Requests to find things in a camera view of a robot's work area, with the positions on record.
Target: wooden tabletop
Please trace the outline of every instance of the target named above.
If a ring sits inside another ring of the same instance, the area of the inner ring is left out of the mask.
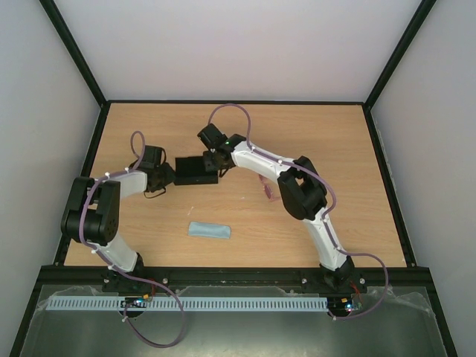
[[[215,108],[208,104],[112,104],[91,177],[122,170],[135,160],[129,137],[141,130],[147,144],[175,157],[201,155],[197,133]],[[331,220],[341,244],[353,252],[405,266],[382,177],[360,106],[246,105],[251,140],[278,155],[312,160],[335,189]],[[246,134],[246,117],[232,107],[213,121],[227,136]],[[190,237],[191,221],[231,227],[230,239]],[[269,202],[256,173],[233,168],[218,184],[167,187],[156,199],[138,194],[120,203],[120,233],[147,266],[317,267],[319,256],[304,224]],[[356,266],[380,266],[366,257]],[[71,243],[67,266],[100,266],[90,250]]]

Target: black metal frame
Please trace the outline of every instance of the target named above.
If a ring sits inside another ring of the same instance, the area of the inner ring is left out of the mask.
[[[425,18],[429,14],[436,0],[422,0],[416,10],[407,29],[402,35],[398,45],[393,51],[382,74],[377,80],[365,103],[360,102],[293,102],[293,101],[235,101],[235,100],[106,100],[99,88],[86,60],[80,52],[71,32],[69,31],[64,19],[61,16],[54,0],[39,0],[45,8],[51,22],[57,29],[57,32],[68,49],[71,57],[76,63],[80,73],[86,81],[91,93],[96,98],[101,110],[94,134],[86,155],[86,159],[81,170],[82,176],[88,176],[91,173],[97,148],[100,143],[103,128],[112,103],[195,103],[195,104],[222,104],[222,103],[241,103],[241,104],[298,104],[298,105],[358,105],[362,107],[365,120],[369,130],[370,138],[376,154],[376,160],[382,174],[385,191],[390,203],[390,208],[399,235],[402,251],[407,263],[407,268],[389,268],[390,281],[393,286],[424,286],[427,289],[431,306],[437,316],[437,323],[443,338],[446,352],[449,356],[456,356],[451,334],[449,332],[446,320],[440,305],[440,301],[434,287],[433,279],[427,268],[417,266],[411,243],[403,222],[402,213],[399,209],[393,182],[385,161],[382,146],[379,141],[375,123],[372,118],[371,109],[382,93],[385,85],[395,71],[397,65],[416,36]],[[59,248],[52,266],[43,266],[32,295],[27,305],[25,315],[20,325],[16,340],[13,345],[10,356],[19,356],[30,320],[38,302],[39,292],[43,285],[102,285],[107,268],[103,267],[66,267],[64,266],[65,257],[68,251],[69,241],[61,237]],[[315,274],[319,268],[161,268],[146,267],[147,276],[155,278],[157,281],[167,278],[170,287],[180,289],[189,285],[224,285],[233,281],[233,285],[242,286],[269,286],[276,285],[284,289],[293,289],[296,292],[310,292],[310,285],[303,284],[302,278]],[[383,286],[385,278],[380,268],[359,269],[365,276],[368,286]]]

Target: small pink object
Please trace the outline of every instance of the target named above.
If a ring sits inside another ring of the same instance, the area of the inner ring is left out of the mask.
[[[271,186],[267,183],[267,178],[263,177],[262,175],[258,175],[260,178],[260,182],[263,185],[263,189],[265,191],[266,197],[268,197],[270,202],[277,201],[278,199],[281,198],[281,196],[275,196],[273,194],[273,190],[271,189]]]

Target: black box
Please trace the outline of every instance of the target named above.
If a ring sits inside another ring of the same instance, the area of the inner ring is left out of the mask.
[[[207,172],[202,156],[176,158],[176,185],[218,184],[218,171]]]

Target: blue cloth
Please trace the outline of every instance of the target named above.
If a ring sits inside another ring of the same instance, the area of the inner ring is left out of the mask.
[[[227,225],[213,225],[211,223],[190,222],[188,235],[195,237],[210,237],[230,239],[231,228]]]

